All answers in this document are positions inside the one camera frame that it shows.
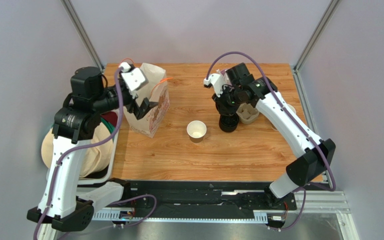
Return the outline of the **right aluminium frame post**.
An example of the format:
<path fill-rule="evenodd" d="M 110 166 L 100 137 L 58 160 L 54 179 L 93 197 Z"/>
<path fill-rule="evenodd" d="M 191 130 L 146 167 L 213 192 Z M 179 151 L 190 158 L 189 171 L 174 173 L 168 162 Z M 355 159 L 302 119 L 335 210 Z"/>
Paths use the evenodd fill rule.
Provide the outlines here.
<path fill-rule="evenodd" d="M 310 56 L 313 48 L 315 47 L 316 43 L 318 42 L 319 38 L 321 37 L 323 31 L 325 30 L 326 26 L 328 25 L 330 19 L 332 18 L 340 3 L 341 0 L 331 0 L 329 2 L 321 19 L 319 20 L 316 28 L 314 29 L 311 37 L 309 38 L 304 50 L 298 58 L 297 63 L 294 65 L 293 69 L 295 73 L 298 73 L 300 69 L 304 66 L 306 60 Z"/>

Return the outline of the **stack of black lids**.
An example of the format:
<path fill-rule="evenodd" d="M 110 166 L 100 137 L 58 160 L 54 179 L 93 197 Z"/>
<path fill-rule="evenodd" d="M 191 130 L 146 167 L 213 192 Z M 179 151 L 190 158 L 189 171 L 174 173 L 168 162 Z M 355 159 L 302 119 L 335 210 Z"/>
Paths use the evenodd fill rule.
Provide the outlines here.
<path fill-rule="evenodd" d="M 237 129 L 239 124 L 239 116 L 237 114 L 234 115 L 221 115 L 219 118 L 219 127 L 223 132 L 231 133 Z"/>

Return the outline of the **single brown paper cup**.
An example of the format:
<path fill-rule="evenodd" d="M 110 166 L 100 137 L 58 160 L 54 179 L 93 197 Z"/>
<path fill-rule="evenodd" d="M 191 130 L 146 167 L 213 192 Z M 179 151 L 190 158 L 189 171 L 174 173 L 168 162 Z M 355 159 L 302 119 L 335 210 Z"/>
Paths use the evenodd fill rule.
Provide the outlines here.
<path fill-rule="evenodd" d="M 202 121 L 194 120 L 188 123 L 186 131 L 191 142 L 200 143 L 207 133 L 207 126 Z"/>

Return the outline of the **left aluminium frame post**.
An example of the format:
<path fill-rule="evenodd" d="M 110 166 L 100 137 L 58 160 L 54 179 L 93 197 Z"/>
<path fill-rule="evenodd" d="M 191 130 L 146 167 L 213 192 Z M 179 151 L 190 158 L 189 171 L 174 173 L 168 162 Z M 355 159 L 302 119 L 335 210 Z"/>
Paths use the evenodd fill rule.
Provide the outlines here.
<path fill-rule="evenodd" d="M 71 19 L 71 22 L 73 23 L 80 39 L 82 40 L 88 54 L 90 55 L 92 61 L 98 67 L 101 71 L 105 70 L 105 65 L 101 61 L 95 47 L 93 46 L 90 37 L 87 34 L 87 31 L 85 30 L 84 25 L 81 22 L 81 19 L 72 3 L 71 0 L 61 0 L 61 3 L 68 14 L 69 18 Z"/>

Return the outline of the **lower pulp cup carrier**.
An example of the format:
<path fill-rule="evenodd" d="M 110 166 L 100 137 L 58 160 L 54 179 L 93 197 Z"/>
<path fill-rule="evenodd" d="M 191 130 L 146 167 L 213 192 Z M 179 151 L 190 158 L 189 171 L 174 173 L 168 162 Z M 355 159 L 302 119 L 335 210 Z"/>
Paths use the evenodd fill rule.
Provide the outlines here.
<path fill-rule="evenodd" d="M 241 104 L 236 113 L 239 120 L 246 125 L 255 122 L 260 115 L 260 112 L 249 103 Z"/>

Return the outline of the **stack of paper cups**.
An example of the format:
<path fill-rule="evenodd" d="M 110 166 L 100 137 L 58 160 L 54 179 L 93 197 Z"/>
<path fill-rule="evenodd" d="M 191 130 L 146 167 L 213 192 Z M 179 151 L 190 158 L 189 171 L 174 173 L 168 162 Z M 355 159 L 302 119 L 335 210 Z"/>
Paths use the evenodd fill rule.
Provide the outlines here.
<path fill-rule="evenodd" d="M 287 104 L 287 107 L 289 108 L 289 110 L 290 110 L 293 114 L 296 114 L 296 110 L 295 110 L 295 108 L 294 108 L 292 105 Z M 272 128 L 273 130 L 278 131 L 277 128 L 274 126 L 274 124 L 270 123 L 270 125 L 271 125 L 271 128 Z"/>

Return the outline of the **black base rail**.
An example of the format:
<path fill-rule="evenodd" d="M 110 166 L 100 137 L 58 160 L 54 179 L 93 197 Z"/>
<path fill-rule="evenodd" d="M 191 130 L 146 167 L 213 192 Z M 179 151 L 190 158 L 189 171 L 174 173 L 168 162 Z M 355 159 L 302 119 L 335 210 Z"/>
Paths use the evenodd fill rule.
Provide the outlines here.
<path fill-rule="evenodd" d="M 280 230 L 296 221 L 297 215 L 350 212 L 340 191 L 307 186 L 281 200 L 270 200 L 267 189 L 267 182 L 132 180 L 122 203 L 95 211 L 93 219 L 116 224 L 139 220 L 262 224 Z"/>

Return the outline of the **white paper takeout bag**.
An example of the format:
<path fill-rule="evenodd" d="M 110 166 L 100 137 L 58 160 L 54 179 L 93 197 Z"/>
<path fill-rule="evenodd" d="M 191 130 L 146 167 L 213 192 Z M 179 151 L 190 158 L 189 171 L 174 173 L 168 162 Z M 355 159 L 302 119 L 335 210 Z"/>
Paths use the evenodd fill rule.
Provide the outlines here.
<path fill-rule="evenodd" d="M 153 138 L 170 106 L 166 70 L 150 63 L 120 67 L 123 114 L 132 131 Z"/>

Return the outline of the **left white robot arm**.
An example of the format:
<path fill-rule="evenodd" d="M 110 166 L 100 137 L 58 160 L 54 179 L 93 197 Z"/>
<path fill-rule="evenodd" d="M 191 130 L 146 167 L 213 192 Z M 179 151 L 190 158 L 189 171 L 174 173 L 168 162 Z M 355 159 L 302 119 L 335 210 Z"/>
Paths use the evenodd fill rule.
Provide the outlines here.
<path fill-rule="evenodd" d="M 101 115 L 113 110 L 127 111 L 142 119 L 157 104 L 144 98 L 137 103 L 138 90 L 148 83 L 144 72 L 123 62 L 114 74 L 115 84 L 97 67 L 83 67 L 71 77 L 72 91 L 53 123 L 52 163 L 40 203 L 28 210 L 27 219 L 50 224 L 60 232 L 80 232 L 91 222 L 95 212 L 114 204 L 124 204 L 129 191 L 127 181 L 112 178 L 93 191 L 77 195 L 80 171 L 86 151 L 92 147 Z"/>

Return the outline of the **aluminium frame post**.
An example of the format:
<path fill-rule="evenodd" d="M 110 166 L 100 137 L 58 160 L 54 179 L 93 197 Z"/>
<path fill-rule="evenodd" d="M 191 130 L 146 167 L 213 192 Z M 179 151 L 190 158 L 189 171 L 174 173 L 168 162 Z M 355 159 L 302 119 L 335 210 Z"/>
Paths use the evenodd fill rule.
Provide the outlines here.
<path fill-rule="evenodd" d="M 304 66 L 306 60 L 310 56 L 313 48 L 315 47 L 316 43 L 318 42 L 319 38 L 321 37 L 323 31 L 325 30 L 326 26 L 328 25 L 330 19 L 332 18 L 340 3 L 341 0 L 331 0 L 329 2 L 321 19 L 319 20 L 316 28 L 314 29 L 311 37 L 309 38 L 304 50 L 298 58 L 297 63 L 294 65 L 293 69 L 295 73 L 298 73 L 300 69 Z"/>
<path fill-rule="evenodd" d="M 71 22 L 73 23 L 80 39 L 82 40 L 88 54 L 90 55 L 92 61 L 98 67 L 101 71 L 105 70 L 105 65 L 101 61 L 95 47 L 93 46 L 90 37 L 87 34 L 87 31 L 85 30 L 84 25 L 81 22 L 81 19 L 72 3 L 71 0 L 61 0 L 61 3 L 68 14 L 69 18 L 71 19 Z"/>

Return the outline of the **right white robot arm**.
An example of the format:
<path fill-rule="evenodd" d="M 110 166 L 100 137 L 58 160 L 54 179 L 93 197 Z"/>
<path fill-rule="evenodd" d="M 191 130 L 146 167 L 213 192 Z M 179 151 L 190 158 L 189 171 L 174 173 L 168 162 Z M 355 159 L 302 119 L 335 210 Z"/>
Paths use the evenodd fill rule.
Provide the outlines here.
<path fill-rule="evenodd" d="M 203 81 L 206 88 L 214 89 L 212 99 L 220 114 L 220 129 L 227 133 L 235 131 L 239 123 L 238 108 L 250 104 L 275 126 L 297 158 L 269 185 L 268 193 L 273 199 L 285 197 L 326 171 L 332 162 L 335 143 L 320 138 L 291 112 L 272 81 L 255 79 L 244 63 L 226 73 L 229 84 L 218 73 L 208 75 Z"/>

